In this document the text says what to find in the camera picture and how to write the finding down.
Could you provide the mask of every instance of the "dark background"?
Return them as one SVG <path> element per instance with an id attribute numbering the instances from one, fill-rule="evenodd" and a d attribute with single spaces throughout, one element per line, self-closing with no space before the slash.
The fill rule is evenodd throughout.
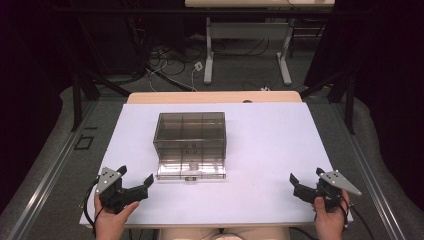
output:
<path id="1" fill-rule="evenodd" d="M 169 1 L 145 2 L 170 6 Z M 183 6 L 183 1 L 171 2 L 176 8 Z M 305 84 L 318 84 L 346 66 L 356 56 L 358 36 L 372 36 L 370 45 L 362 49 L 355 75 L 356 96 L 370 108 L 388 169 L 408 197 L 424 210 L 420 191 L 424 184 L 424 33 L 420 27 L 424 6 L 419 1 L 398 2 L 336 1 L 336 9 L 347 10 L 369 9 L 379 3 L 384 9 L 378 15 L 381 21 L 370 30 L 368 20 L 330 20 Z M 102 1 L 105 5 L 93 0 L 56 3 L 65 7 L 122 7 L 113 0 Z M 171 29 L 169 21 L 174 22 Z M 62 106 L 60 92 L 72 83 L 72 62 L 63 49 L 58 28 L 65 30 L 80 63 L 93 71 L 133 74 L 140 70 L 141 62 L 123 17 L 51 18 L 37 1 L 3 0 L 0 24 L 2 109 L 6 110 L 2 114 L 1 163 L 8 172 L 0 179 L 3 210 L 54 127 Z M 181 51 L 184 36 L 204 31 L 202 21 L 190 24 L 187 19 L 146 20 L 145 24 L 154 38 Z"/>

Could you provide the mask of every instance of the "table leg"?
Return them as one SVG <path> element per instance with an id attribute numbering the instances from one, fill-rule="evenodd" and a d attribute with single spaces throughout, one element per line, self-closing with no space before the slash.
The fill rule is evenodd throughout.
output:
<path id="1" fill-rule="evenodd" d="M 289 19 L 286 34 L 284 37 L 284 45 L 282 52 L 277 53 L 278 66 L 280 66 L 281 76 L 283 77 L 284 85 L 290 86 L 292 84 L 289 69 L 287 68 L 286 57 L 289 49 L 289 43 L 291 40 L 292 32 L 294 27 L 294 19 Z"/>
<path id="2" fill-rule="evenodd" d="M 211 20 L 206 18 L 206 66 L 205 66 L 205 84 L 212 83 L 212 65 L 213 65 L 213 52 L 212 52 L 212 36 L 211 36 Z"/>

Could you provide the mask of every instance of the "cable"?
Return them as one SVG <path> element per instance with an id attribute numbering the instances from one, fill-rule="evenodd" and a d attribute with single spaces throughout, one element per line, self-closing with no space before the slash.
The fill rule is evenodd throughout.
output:
<path id="1" fill-rule="evenodd" d="M 160 62 L 160 56 L 164 56 L 165 57 L 165 61 Z M 159 55 L 159 62 L 160 62 L 160 68 L 159 69 L 152 69 L 152 70 L 154 70 L 153 73 L 156 73 L 158 71 L 161 71 L 164 67 L 166 67 L 166 65 L 168 65 L 168 58 L 166 57 L 165 54 L 161 53 Z"/>
<path id="2" fill-rule="evenodd" d="M 172 84 L 172 85 L 174 85 L 174 86 L 176 86 L 176 87 L 178 87 L 178 88 L 180 88 L 181 90 L 185 90 L 185 91 L 196 91 L 197 92 L 197 90 L 196 89 L 193 89 L 191 86 L 188 86 L 188 85 L 186 85 L 186 84 L 184 84 L 184 83 L 181 83 L 181 82 L 179 82 L 179 81 L 177 81 L 177 80 L 174 80 L 174 79 L 172 79 L 172 78 L 169 78 L 169 77 L 167 77 L 167 76 L 165 76 L 165 75 L 163 75 L 163 74 L 161 74 L 160 72 L 157 72 L 157 71 L 155 71 L 155 72 L 153 72 L 153 71 L 151 71 L 152 69 L 148 69 L 148 68 L 146 68 L 146 70 L 151 74 L 151 75 L 153 75 L 153 74 L 155 74 L 155 75 L 157 75 L 157 76 L 159 76 L 160 78 L 162 78 L 163 80 L 165 80 L 165 81 L 167 81 L 167 82 L 169 82 L 170 84 Z"/>
<path id="3" fill-rule="evenodd" d="M 152 91 L 153 91 L 153 92 L 157 92 L 157 91 L 153 88 L 153 86 L 152 86 L 152 80 L 151 80 L 150 78 L 151 78 L 151 75 L 149 74 L 149 84 L 150 84 L 150 88 L 152 89 Z"/>
<path id="4" fill-rule="evenodd" d="M 96 225 L 96 221 L 97 221 L 97 218 L 99 217 L 99 215 L 100 215 L 100 213 L 103 211 L 103 209 L 104 209 L 104 207 L 102 207 L 101 209 L 100 209 L 100 211 L 96 214 L 96 216 L 94 217 L 94 226 Z"/>
<path id="5" fill-rule="evenodd" d="M 259 53 L 255 53 L 255 54 L 250 54 L 252 53 L 256 48 L 258 48 L 263 42 L 265 41 L 265 39 L 262 39 L 259 43 L 257 43 L 251 50 L 249 50 L 246 53 L 242 53 L 242 54 L 236 54 L 236 53 L 223 53 L 223 52 L 218 52 L 216 53 L 216 55 L 220 55 L 220 56 L 259 56 L 262 53 L 264 53 L 268 47 L 269 47 L 269 39 L 267 40 L 267 44 L 265 49 L 263 49 L 261 52 Z"/>
<path id="6" fill-rule="evenodd" d="M 168 48 L 168 49 L 159 48 L 159 49 L 157 49 L 155 51 L 157 52 L 157 51 L 160 51 L 161 49 L 163 50 L 162 53 L 168 53 L 168 52 L 170 52 L 170 53 L 175 53 L 175 54 L 180 55 L 180 56 L 182 55 L 181 52 L 174 51 L 172 48 Z M 202 50 L 199 50 L 199 49 L 195 49 L 195 50 L 196 51 L 199 51 L 199 54 L 197 56 L 195 56 L 193 59 L 185 60 L 185 59 L 182 59 L 181 57 L 168 57 L 168 59 L 175 59 L 175 60 L 178 60 L 179 62 L 184 63 L 184 64 L 186 64 L 186 63 L 192 63 L 192 62 L 196 61 L 201 56 L 202 52 L 205 52 L 205 51 L 202 51 Z M 183 70 L 181 70 L 179 73 L 182 73 L 184 70 L 185 70 L 185 65 L 184 65 Z M 165 73 L 165 72 L 163 72 L 163 73 L 166 74 L 166 75 L 177 75 L 177 74 L 179 74 L 179 73 L 170 74 L 170 73 Z"/>
<path id="7" fill-rule="evenodd" d="M 348 222 L 347 222 L 347 215 L 348 215 L 348 213 L 349 213 L 349 204 L 347 203 L 346 199 L 344 199 L 344 198 L 343 198 L 343 196 L 341 196 L 341 200 L 343 200 L 343 201 L 346 203 L 347 210 L 345 210 L 345 209 L 343 208 L 342 204 L 341 204 L 341 201 L 336 202 L 336 199 L 337 199 L 337 198 L 336 198 L 336 197 L 334 197 L 334 196 L 331 194 L 331 192 L 329 192 L 326 188 L 322 188 L 322 190 L 323 190 L 323 191 L 325 191 L 325 193 L 327 194 L 327 196 L 330 196 L 330 197 L 331 197 L 331 201 L 332 201 L 333 203 L 335 203 L 335 204 L 337 205 L 337 207 L 338 207 L 338 208 L 340 208 L 340 210 L 342 211 L 342 213 L 343 213 L 343 218 L 344 218 L 343 231 L 345 231 L 345 230 L 347 229 L 347 224 L 348 224 Z"/>
<path id="8" fill-rule="evenodd" d="M 91 185 L 88 188 L 87 192 L 85 193 L 85 197 L 84 197 L 84 209 L 83 209 L 84 216 L 85 216 L 85 218 L 87 218 L 87 221 L 90 223 L 91 227 L 93 228 L 94 236 L 96 236 L 96 224 L 93 222 L 93 220 L 91 220 L 91 217 L 88 214 L 87 203 L 88 203 L 88 199 L 90 198 L 91 191 L 93 190 L 93 187 L 99 182 L 99 179 L 100 179 L 100 176 L 97 176 L 97 178 L 91 183 Z"/>
<path id="9" fill-rule="evenodd" d="M 290 0 L 287 0 L 287 2 L 290 4 L 290 6 L 292 6 L 292 7 L 291 7 L 291 9 L 292 9 L 292 10 L 296 9 L 296 6 L 295 6 L 295 5 L 293 5 L 293 3 L 291 3 L 291 2 L 290 2 Z"/>
<path id="10" fill-rule="evenodd" d="M 179 75 L 180 73 L 182 73 L 182 72 L 184 72 L 184 70 L 185 70 L 185 63 L 183 63 L 182 62 L 182 64 L 183 64 L 183 68 L 180 70 L 180 71 L 178 71 L 178 72 L 176 72 L 176 73 L 167 73 L 167 72 L 165 72 L 163 69 L 164 68 L 161 68 L 161 72 L 163 73 L 163 74 L 165 74 L 165 75 L 168 75 L 168 76 L 175 76 L 175 75 Z"/>
<path id="11" fill-rule="evenodd" d="M 368 224 L 365 222 L 364 218 L 361 216 L 361 214 L 359 214 L 358 210 L 356 210 L 356 208 L 351 204 L 350 208 L 352 208 L 352 210 L 356 213 L 356 215 L 358 215 L 359 219 L 361 219 L 362 223 L 364 224 L 365 228 L 368 231 L 368 234 L 370 235 L 372 240 L 375 240 L 374 235 L 371 232 L 371 229 L 369 228 Z"/>
<path id="12" fill-rule="evenodd" d="M 150 60 L 152 60 L 152 59 L 156 59 L 156 57 L 152 57 L 152 54 L 150 54 L 150 58 L 149 58 L 149 65 L 150 66 L 158 66 L 160 63 L 161 63 L 161 53 L 160 53 L 160 49 L 158 49 L 158 50 L 153 50 L 152 51 L 152 53 L 155 53 L 154 55 L 156 55 L 157 54 L 157 59 L 158 59 L 158 63 L 156 63 L 156 64 L 153 64 L 153 63 L 151 63 L 151 61 Z"/>
<path id="13" fill-rule="evenodd" d="M 309 233 L 307 233 L 305 230 L 300 229 L 298 227 L 290 227 L 290 229 L 293 229 L 295 231 L 298 231 L 300 233 L 303 233 L 306 237 L 308 237 L 311 240 L 319 240 L 318 238 L 314 238 L 312 235 L 310 235 Z"/>

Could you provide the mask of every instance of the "plastic storage box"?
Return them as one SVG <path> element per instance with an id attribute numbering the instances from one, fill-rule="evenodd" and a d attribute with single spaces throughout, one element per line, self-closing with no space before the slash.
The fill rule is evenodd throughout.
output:
<path id="1" fill-rule="evenodd" d="M 225 178 L 223 112 L 161 113 L 153 144 L 158 179 Z"/>

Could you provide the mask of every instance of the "hand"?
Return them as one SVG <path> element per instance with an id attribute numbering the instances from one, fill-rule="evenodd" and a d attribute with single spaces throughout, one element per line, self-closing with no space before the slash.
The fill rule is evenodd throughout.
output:
<path id="1" fill-rule="evenodd" d="M 124 231 L 124 224 L 131 213 L 138 207 L 139 202 L 128 205 L 119 214 L 110 213 L 106 208 L 102 209 L 99 195 L 94 194 L 94 209 L 97 240 L 118 240 Z"/>
<path id="2" fill-rule="evenodd" d="M 347 211 L 348 203 L 350 204 L 348 193 L 342 191 L 343 198 L 340 202 L 341 206 Z M 335 208 L 332 212 L 325 210 L 325 203 L 322 197 L 315 198 L 313 205 L 314 211 L 317 213 L 315 226 L 320 240 L 341 240 L 343 227 L 345 224 L 345 216 L 340 208 Z"/>

